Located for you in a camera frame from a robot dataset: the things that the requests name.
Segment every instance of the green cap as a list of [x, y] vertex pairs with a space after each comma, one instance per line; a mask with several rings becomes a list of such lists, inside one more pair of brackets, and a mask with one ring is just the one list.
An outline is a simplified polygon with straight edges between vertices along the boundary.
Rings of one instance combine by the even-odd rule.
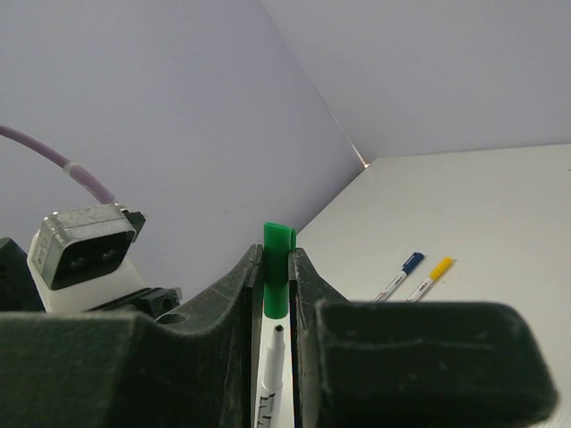
[[289, 310], [287, 260], [295, 250], [295, 229], [276, 223], [264, 224], [264, 314], [283, 318]]

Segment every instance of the gray wall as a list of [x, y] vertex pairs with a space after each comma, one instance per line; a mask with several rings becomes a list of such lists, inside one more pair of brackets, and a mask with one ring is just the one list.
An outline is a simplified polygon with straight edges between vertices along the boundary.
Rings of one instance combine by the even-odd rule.
[[571, 3], [261, 0], [368, 161], [571, 141]]
[[[360, 171], [257, 0], [0, 3], [0, 122], [49, 143], [150, 220], [132, 259], [191, 297], [304, 226]], [[46, 160], [0, 146], [0, 230], [27, 247], [94, 204]]]

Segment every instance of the marker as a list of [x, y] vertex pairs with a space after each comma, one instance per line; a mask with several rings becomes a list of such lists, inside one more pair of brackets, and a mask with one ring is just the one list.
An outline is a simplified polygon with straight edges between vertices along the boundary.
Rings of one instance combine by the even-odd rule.
[[409, 298], [405, 301], [412, 302], [412, 301], [419, 301], [422, 296], [428, 292], [430, 286], [444, 275], [449, 267], [452, 266], [452, 259], [450, 257], [445, 257], [436, 265], [434, 270], [430, 273], [430, 275], [418, 286], [418, 288], [409, 296]]
[[402, 281], [404, 281], [404, 278], [406, 278], [407, 275], [409, 275], [410, 272], [412, 272], [414, 268], [418, 266], [418, 264], [422, 261], [424, 257], [425, 255], [421, 252], [413, 252], [412, 255], [409, 257], [409, 259], [404, 262], [404, 265], [402, 265], [401, 272], [399, 272], [399, 275], [397, 275], [387, 285], [385, 290], [382, 291], [378, 296], [376, 296], [373, 301], [387, 300], [391, 296], [391, 294], [394, 293], [397, 287], [401, 285]]
[[276, 325], [266, 355], [266, 370], [260, 383], [260, 403], [258, 405], [258, 428], [269, 428], [272, 419], [277, 419], [282, 389], [282, 372], [284, 370], [284, 327]]

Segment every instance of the purple cable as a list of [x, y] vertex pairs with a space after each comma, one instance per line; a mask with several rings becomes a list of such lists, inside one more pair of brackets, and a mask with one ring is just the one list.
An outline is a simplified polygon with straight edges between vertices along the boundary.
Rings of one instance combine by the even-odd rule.
[[85, 168], [77, 163], [71, 162], [65, 156], [61, 156], [58, 152], [40, 143], [37, 139], [22, 134], [16, 129], [5, 127], [4, 125], [0, 125], [0, 136], [5, 136], [16, 143], [25, 145], [55, 163], [58, 167], [63, 169], [66, 174], [85, 187], [100, 203], [115, 202], [113, 193], [107, 190], [99, 180], [93, 177]]

